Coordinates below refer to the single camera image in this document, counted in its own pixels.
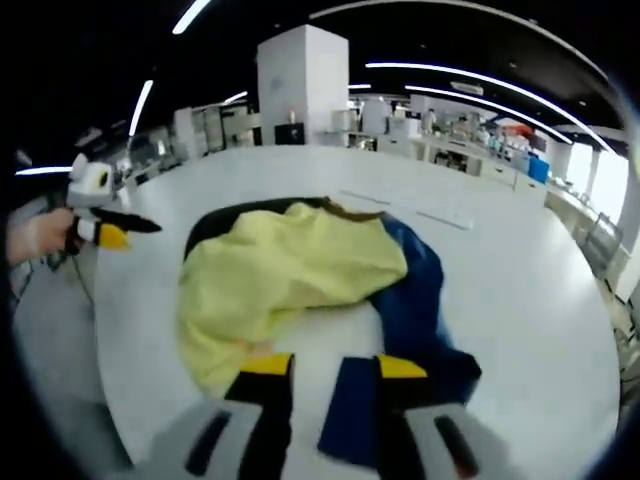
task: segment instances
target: black ceiling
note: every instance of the black ceiling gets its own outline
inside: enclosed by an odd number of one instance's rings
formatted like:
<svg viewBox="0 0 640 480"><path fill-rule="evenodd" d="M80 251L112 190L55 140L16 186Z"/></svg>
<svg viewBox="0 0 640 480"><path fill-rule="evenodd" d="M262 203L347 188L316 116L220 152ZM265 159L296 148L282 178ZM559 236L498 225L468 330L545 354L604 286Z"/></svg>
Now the black ceiling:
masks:
<svg viewBox="0 0 640 480"><path fill-rule="evenodd" d="M155 85L141 119L143 127L165 121L182 106L221 101L245 89L254 92L258 43L308 23L310 13L349 3L212 0L184 35L171 35L191 2L46 2L18 17L18 144L39 164L70 161L69 148L83 130L130 119L148 78L154 78ZM640 53L634 55L632 49L638 45L628 40L637 27L633 15L614 8L616 0L607 2L606 9L577 0L478 3L534 19L616 73L632 95L638 91L637 69L628 60ZM402 92L407 83L450 89L452 78L447 75L374 71L364 64L454 66L534 91L586 123L619 126L602 98L609 87L597 72L532 30L496 16L404 2L348 10L310 23L349 39L352 82L373 83L389 93ZM567 123L521 95L483 86L487 98L497 103L539 115L545 123Z"/></svg>

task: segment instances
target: white table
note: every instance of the white table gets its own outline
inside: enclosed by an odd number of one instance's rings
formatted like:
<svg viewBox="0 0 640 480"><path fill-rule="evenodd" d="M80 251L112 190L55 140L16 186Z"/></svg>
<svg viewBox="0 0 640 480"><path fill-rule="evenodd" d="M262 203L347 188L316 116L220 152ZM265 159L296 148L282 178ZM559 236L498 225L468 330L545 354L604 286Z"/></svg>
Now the white table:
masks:
<svg viewBox="0 0 640 480"><path fill-rule="evenodd" d="M504 439L524 478L566 480L586 468L616 428L617 354L593 276L560 221L480 178L380 153L308 146L228 150L161 175L142 185L132 204L164 230L136 236L129 253L100 252L99 364L133 461L200 398L174 337L178 272L192 226L228 205L340 190L392 202L387 210L442 259L444 317L456 346L484 371L468 410ZM425 206L471 217L474 227L412 213ZM276 342L297 356L293 441L282 478L377 478L316 451L341 358L380 348L377 314L365 304L307 317Z"/></svg>

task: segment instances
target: ceiling light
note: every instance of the ceiling light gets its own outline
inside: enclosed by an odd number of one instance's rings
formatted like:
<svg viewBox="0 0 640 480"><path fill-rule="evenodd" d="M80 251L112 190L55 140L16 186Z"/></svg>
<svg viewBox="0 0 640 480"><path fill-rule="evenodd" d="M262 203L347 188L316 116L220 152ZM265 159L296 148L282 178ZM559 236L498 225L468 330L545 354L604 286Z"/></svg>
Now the ceiling light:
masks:
<svg viewBox="0 0 640 480"><path fill-rule="evenodd" d="M223 105L229 105L231 102L235 102L236 100L242 98L242 97L246 97L248 92L240 92L232 97L227 98L224 102L222 102Z"/></svg>
<svg viewBox="0 0 640 480"><path fill-rule="evenodd" d="M580 127L587 135L593 138L596 142L598 142L605 150L608 152L615 153L613 148L609 146L607 142L605 142L596 132L591 130L586 124L578 120L576 117L571 115L569 112L563 110L559 106L551 103L548 100L536 95L535 93L529 92L524 88L520 88L516 85L513 85L508 82L503 82L502 80L498 80L496 78L487 77L486 75L480 75L479 73L467 72L466 70L460 70L458 68L450 68L450 67L441 67L438 65L423 65L419 63L367 63L367 68L414 68L419 70L432 70L436 72L444 72L444 73L453 73L456 75L463 75L465 77L475 78L477 80L482 80L484 82L493 83L494 85L499 85L504 88L508 88L509 90L513 90L514 92L518 92L521 95L531 98L532 100L541 103L547 108L550 108L554 112L559 115L562 115L564 118L572 122L573 124Z"/></svg>
<svg viewBox="0 0 640 480"><path fill-rule="evenodd" d="M193 22L193 20L198 16L202 9L209 4L210 1L211 0L196 0L193 2L189 7L189 10L184 13L180 21L178 21L176 26L173 27L173 31L171 33L174 35L184 33L184 31L189 28L189 25L191 25L191 22Z"/></svg>
<svg viewBox="0 0 640 480"><path fill-rule="evenodd" d="M71 167L39 167L27 168L16 172L16 175L43 175L46 173L69 173Z"/></svg>
<svg viewBox="0 0 640 480"><path fill-rule="evenodd" d="M136 109L133 111L131 126L129 127L130 137L133 137L136 134L136 129L138 128L138 120L140 120L140 114L142 113L142 109L144 108L144 102L147 101L147 97L149 96L151 87L153 87L153 80L147 80L142 86L142 91L140 92L140 97L138 98Z"/></svg>
<svg viewBox="0 0 640 480"><path fill-rule="evenodd" d="M458 92L450 92L448 90L440 90L437 88L427 88L427 87L416 87L413 85L405 85L405 87L407 90L415 90L418 92L430 92L430 93L437 93L438 95L448 95L450 97L456 97L456 98L462 98L465 100L470 100L472 102L478 102L478 103L482 103L483 105L487 105L488 107L493 107L493 108L497 108L498 110L502 110L504 112L510 113L511 115L515 116L515 117L519 117L529 123L532 123L533 125L536 125L540 128L542 128L543 130L546 130L547 132L551 133L552 135L554 135L555 137L559 138L560 140L562 140L565 143L568 143L569 145L571 145L573 142L568 138L565 137L563 134L561 134L560 132L558 132L557 130L551 128L548 125L545 125L544 123L536 120L535 118L531 118L528 115L525 115L524 113L520 113L517 112L515 110L512 110L511 108L507 108L507 107L503 107L502 105L498 105L497 103L493 103L490 102L488 100L484 100L482 98L478 98L478 97L472 97L471 95L464 95L462 93L458 93Z"/></svg>

